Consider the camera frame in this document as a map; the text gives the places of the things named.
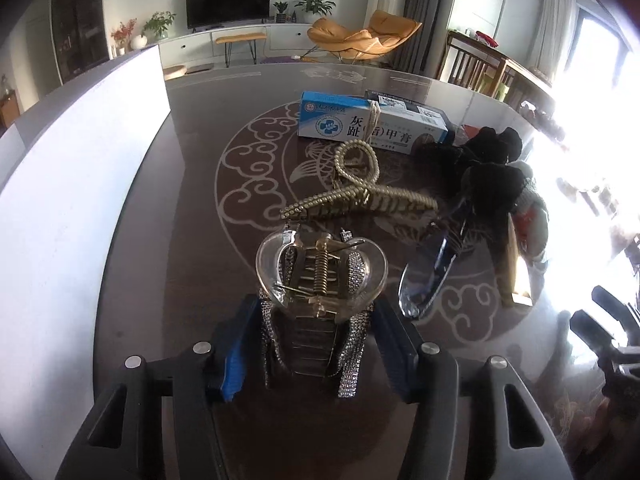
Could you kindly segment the black velvet bow hair clip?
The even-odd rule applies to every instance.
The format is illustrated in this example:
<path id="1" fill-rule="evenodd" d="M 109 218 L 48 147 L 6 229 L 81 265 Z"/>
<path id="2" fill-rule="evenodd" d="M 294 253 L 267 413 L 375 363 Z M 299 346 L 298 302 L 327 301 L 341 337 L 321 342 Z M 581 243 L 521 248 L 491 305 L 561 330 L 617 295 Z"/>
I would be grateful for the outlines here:
<path id="1" fill-rule="evenodd" d="M 515 129 L 498 133 L 483 127 L 460 145 L 425 143 L 412 158 L 427 188 L 447 208 L 465 202 L 477 217 L 491 219 L 510 212 L 524 191 L 525 174 L 513 165 L 522 147 Z"/>

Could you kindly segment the black cardboard box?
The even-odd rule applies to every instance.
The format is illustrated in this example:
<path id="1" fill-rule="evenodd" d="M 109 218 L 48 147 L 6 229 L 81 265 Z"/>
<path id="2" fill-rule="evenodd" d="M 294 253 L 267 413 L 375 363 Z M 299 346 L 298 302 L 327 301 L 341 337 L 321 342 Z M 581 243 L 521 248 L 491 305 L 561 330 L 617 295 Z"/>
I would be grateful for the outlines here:
<path id="1" fill-rule="evenodd" d="M 445 144 L 454 143 L 456 127 L 450 122 L 447 114 L 440 108 L 381 91 L 367 90 L 364 95 L 369 100 L 378 101 L 381 110 L 386 110 L 386 112 L 419 114 L 423 117 L 434 119 L 436 124 L 442 126 L 445 130 L 444 133 L 438 136 L 439 142 Z"/>

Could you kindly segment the red flower vase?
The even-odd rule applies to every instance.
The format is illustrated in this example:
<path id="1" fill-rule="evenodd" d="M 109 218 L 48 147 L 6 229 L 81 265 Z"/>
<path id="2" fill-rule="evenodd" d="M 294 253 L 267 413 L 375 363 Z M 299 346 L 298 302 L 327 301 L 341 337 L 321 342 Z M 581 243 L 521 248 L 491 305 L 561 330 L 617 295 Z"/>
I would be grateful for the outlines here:
<path id="1" fill-rule="evenodd" d="M 126 53 L 136 24 L 137 20 L 135 18 L 130 18 L 130 20 L 126 22 L 120 22 L 119 25 L 111 31 L 111 37 L 114 41 L 116 54 L 118 56 Z"/>

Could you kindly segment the blue white ointment box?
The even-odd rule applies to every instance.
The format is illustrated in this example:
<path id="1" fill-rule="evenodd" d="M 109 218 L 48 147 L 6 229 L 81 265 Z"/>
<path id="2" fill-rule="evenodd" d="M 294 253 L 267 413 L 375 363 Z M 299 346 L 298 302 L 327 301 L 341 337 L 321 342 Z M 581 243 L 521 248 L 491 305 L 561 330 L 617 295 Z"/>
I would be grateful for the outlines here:
<path id="1" fill-rule="evenodd" d="M 336 142 L 363 140 L 375 148 L 411 154 L 425 143 L 440 143 L 444 133 L 434 119 L 386 112 L 378 101 L 305 91 L 300 98 L 298 135 Z"/>

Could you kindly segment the gold pearl hair claw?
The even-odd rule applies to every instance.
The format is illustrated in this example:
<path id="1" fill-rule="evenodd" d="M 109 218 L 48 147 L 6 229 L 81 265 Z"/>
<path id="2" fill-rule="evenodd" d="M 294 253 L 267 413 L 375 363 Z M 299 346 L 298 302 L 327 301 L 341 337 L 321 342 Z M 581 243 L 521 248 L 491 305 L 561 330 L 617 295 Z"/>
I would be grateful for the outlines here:
<path id="1" fill-rule="evenodd" d="M 345 156 L 352 151 L 366 156 L 368 173 L 365 177 L 347 168 Z M 323 193 L 311 195 L 280 210 L 280 219 L 304 221 L 313 218 L 339 217 L 353 211 L 404 214 L 405 212 L 438 211 L 438 203 L 432 196 L 378 184 L 380 165 L 372 146 L 363 140 L 351 140 L 341 144 L 334 154 L 334 169 L 346 181 L 345 185 Z"/>

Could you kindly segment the green potted plant left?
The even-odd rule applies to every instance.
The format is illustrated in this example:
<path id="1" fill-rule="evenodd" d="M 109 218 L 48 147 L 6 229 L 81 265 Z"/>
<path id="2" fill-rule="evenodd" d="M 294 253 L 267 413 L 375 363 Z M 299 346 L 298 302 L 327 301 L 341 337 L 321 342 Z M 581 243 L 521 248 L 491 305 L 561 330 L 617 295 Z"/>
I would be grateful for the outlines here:
<path id="1" fill-rule="evenodd" d="M 171 11 L 157 11 L 144 23 L 142 32 L 149 39 L 162 40 L 168 37 L 168 29 L 175 23 L 176 14 Z"/>

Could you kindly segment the grey curtain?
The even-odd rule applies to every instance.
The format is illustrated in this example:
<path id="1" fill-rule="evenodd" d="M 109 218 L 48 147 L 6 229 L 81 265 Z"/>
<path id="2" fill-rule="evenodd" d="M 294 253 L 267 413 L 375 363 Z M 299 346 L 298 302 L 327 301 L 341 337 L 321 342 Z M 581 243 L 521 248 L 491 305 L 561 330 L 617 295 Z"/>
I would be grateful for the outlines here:
<path id="1" fill-rule="evenodd" d="M 447 25 L 454 0 L 406 0 L 404 15 L 421 27 L 392 54 L 400 72 L 434 78 L 444 53 Z"/>

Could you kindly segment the orange lounge chair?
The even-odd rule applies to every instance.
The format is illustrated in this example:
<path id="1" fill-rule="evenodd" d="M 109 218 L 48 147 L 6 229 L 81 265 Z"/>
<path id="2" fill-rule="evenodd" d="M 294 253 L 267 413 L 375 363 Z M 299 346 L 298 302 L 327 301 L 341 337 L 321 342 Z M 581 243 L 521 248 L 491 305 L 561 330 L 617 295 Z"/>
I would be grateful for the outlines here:
<path id="1" fill-rule="evenodd" d="M 376 10 L 366 28 L 350 30 L 329 18 L 319 18 L 307 30 L 313 51 L 321 50 L 340 61 L 366 62 L 382 58 L 402 46 L 422 24 Z"/>

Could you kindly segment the dark display cabinet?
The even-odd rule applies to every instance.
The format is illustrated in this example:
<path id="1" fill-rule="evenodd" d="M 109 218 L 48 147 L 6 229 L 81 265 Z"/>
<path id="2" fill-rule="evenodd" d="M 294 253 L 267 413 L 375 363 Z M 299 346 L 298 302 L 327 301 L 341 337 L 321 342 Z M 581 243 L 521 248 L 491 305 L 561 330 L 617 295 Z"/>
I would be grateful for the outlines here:
<path id="1" fill-rule="evenodd" d="M 51 0 L 51 29 L 63 84 L 110 58 L 102 0 Z"/>

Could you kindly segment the red packet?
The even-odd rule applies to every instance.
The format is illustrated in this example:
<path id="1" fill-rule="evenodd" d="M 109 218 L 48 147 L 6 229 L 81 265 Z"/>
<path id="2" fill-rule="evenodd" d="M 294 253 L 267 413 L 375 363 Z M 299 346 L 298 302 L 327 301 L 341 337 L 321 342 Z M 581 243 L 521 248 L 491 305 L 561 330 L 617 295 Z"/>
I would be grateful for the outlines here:
<path id="1" fill-rule="evenodd" d="M 520 170 L 524 177 L 521 194 L 511 211 L 518 250 L 525 262 L 538 273 L 548 268 L 546 249 L 549 239 L 549 213 L 546 203 L 537 192 L 533 169 L 517 160 L 510 166 Z"/>

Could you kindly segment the clear rhinestone hair claw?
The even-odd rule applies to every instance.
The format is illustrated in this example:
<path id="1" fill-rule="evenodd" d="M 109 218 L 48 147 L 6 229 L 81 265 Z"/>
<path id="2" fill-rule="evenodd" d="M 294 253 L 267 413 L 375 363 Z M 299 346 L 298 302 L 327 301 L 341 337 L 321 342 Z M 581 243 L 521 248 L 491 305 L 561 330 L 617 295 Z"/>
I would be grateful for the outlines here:
<path id="1" fill-rule="evenodd" d="M 373 240 L 344 231 L 284 229 L 255 257 L 268 387 L 317 379 L 334 396 L 356 396 L 375 300 L 388 262 Z"/>

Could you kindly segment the green potted plant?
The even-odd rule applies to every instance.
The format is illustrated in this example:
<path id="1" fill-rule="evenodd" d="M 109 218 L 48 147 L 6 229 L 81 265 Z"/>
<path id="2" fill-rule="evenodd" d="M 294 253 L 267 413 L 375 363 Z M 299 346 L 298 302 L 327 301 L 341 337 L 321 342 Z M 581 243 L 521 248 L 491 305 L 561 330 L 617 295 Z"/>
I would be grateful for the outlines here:
<path id="1" fill-rule="evenodd" d="M 149 39 L 162 40 L 168 37 L 168 29 L 175 23 L 176 14 L 171 11 L 157 11 L 144 23 L 142 32 Z"/>
<path id="2" fill-rule="evenodd" d="M 297 0 L 296 9 L 305 23 L 313 23 L 319 18 L 326 18 L 333 13 L 336 3 L 333 0 Z"/>

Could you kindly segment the black flat television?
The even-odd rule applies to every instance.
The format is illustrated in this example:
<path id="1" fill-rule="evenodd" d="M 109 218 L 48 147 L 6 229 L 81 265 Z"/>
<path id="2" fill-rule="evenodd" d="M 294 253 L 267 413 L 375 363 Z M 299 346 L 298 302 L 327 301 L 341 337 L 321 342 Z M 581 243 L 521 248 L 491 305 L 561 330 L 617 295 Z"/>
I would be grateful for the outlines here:
<path id="1" fill-rule="evenodd" d="M 269 13 L 270 0 L 186 0 L 186 26 L 190 29 L 265 20 Z"/>

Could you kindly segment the wooden dining chair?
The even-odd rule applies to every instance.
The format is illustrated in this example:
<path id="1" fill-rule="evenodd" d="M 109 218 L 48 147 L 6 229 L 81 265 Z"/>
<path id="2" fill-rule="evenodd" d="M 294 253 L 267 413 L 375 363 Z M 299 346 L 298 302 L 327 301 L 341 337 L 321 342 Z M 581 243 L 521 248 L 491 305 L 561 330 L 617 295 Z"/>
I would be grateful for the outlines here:
<path id="1" fill-rule="evenodd" d="M 480 40 L 450 30 L 437 79 L 495 99 L 506 76 L 508 59 Z"/>

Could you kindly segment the white tv cabinet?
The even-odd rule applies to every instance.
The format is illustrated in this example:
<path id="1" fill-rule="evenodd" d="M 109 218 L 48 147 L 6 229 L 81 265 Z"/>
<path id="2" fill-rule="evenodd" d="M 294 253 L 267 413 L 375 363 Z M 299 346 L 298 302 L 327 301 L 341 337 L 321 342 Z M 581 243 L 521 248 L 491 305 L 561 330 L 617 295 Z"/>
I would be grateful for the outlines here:
<path id="1" fill-rule="evenodd" d="M 267 23 L 219 27 L 160 42 L 163 68 L 207 65 L 225 68 L 241 63 L 257 64 L 270 58 L 299 58 L 314 44 L 308 24 Z"/>

